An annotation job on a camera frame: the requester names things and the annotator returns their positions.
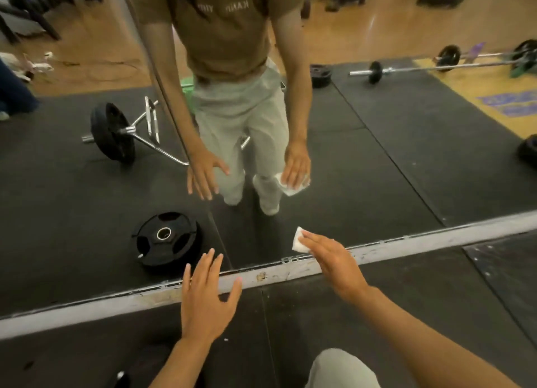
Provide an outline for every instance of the brown t-shirt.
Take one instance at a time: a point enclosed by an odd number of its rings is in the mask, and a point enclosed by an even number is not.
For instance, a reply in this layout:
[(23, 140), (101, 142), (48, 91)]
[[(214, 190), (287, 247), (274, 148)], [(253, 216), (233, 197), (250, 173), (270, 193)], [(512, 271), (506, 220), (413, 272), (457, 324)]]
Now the brown t-shirt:
[(139, 23), (169, 22), (187, 51), (192, 72), (209, 80), (236, 81), (261, 72), (270, 51), (268, 20), (305, 0), (131, 0)]

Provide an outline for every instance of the white wipe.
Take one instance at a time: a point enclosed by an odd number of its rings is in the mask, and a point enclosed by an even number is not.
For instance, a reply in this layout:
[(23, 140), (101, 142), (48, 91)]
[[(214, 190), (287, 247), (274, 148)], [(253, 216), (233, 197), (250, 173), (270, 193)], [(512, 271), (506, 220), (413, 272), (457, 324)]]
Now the white wipe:
[(303, 236), (302, 235), (302, 231), (304, 229), (302, 227), (298, 227), (296, 229), (296, 232), (295, 232), (295, 238), (293, 240), (293, 251), (296, 251), (296, 252), (302, 252), (302, 253), (307, 253), (309, 252), (309, 248), (307, 248), (306, 246), (304, 246), (304, 244), (301, 244), (299, 242), (299, 236)]
[(276, 182), (278, 183), (278, 187), (281, 189), (281, 191), (284, 192), (287, 196), (294, 196), (299, 191), (303, 191), (305, 188), (307, 188), (310, 184), (309, 178), (305, 178), (305, 180), (302, 182), (302, 184), (299, 186), (298, 189), (293, 189), (292, 187), (288, 187), (287, 185), (283, 184), (281, 182), (281, 173), (277, 173), (274, 175), (276, 178)]

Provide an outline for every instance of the black rubber mat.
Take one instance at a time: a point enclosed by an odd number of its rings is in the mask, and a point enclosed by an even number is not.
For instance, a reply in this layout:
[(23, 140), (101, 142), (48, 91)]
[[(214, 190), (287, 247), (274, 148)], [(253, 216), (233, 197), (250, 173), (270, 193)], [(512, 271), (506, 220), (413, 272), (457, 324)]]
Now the black rubber mat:
[(251, 184), (251, 148), (245, 149), (250, 175), (243, 200), (236, 207), (220, 199), (211, 203), (233, 267), (297, 255), (291, 247), (298, 226), (346, 246), (441, 227), (366, 129), (310, 133), (308, 148), (312, 184), (297, 195), (283, 196), (280, 212), (272, 217), (259, 208)]
[[(363, 265), (367, 280), (436, 330), (480, 355), (522, 388), (537, 380), (537, 351), (460, 249)], [(0, 384), (17, 388), (105, 386), (140, 349), (178, 339), (171, 305), (0, 341)], [(212, 346), (209, 387), (304, 386), (321, 350), (359, 356), (382, 388), (416, 387), (398, 354), (343, 303), (322, 276), (243, 291)]]
[(537, 348), (537, 232), (465, 248), (490, 288)]
[(517, 136), (425, 72), (396, 73), (376, 86), (348, 76), (367, 68), (337, 65), (332, 81), (446, 225), (537, 208), (537, 172), (515, 157)]
[[(463, 251), (446, 249), (361, 266), (367, 281), (523, 388), (535, 386), (537, 351)], [(282, 388), (304, 386), (314, 358), (340, 348), (374, 371), (382, 388), (417, 387), (386, 340), (322, 276), (263, 288), (272, 358)]]
[[(206, 204), (186, 192), (186, 168), (136, 145), (131, 168), (84, 145), (91, 109), (116, 103), (132, 121), (151, 89), (45, 98), (31, 115), (0, 127), (0, 317), (177, 278), (150, 274), (129, 241), (151, 215), (178, 210), (204, 231), (202, 250), (219, 238)], [(164, 113), (162, 146), (181, 156)], [(224, 269), (230, 269), (225, 260)]]

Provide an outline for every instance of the light gray pants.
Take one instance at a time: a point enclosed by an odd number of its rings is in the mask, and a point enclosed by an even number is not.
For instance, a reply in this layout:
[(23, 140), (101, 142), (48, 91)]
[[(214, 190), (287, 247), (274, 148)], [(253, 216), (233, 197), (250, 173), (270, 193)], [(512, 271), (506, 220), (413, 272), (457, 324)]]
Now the light gray pants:
[(251, 137), (258, 180), (255, 181), (260, 202), (267, 210), (277, 211), (281, 190), (273, 176), (284, 170), (289, 128), (281, 75), (272, 60), (265, 72), (239, 83), (194, 83), (193, 101), (200, 137), (207, 149), (229, 166), (226, 176), (214, 169), (220, 194), (227, 204), (241, 201), (244, 167), (241, 139)]
[(380, 388), (375, 373), (338, 348), (322, 351), (313, 361), (305, 388)]

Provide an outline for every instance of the green bucket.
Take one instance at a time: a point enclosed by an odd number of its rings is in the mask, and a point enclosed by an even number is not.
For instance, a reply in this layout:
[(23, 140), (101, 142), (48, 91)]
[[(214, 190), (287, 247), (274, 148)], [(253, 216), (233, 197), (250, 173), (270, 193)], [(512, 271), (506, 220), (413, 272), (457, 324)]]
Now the green bucket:
[(192, 94), (194, 92), (194, 78), (193, 77), (186, 77), (181, 80), (181, 87), (183, 89), (183, 94), (185, 96), (186, 105), (189, 108), (189, 111), (192, 115), (195, 114), (194, 112), (194, 99), (192, 98)]

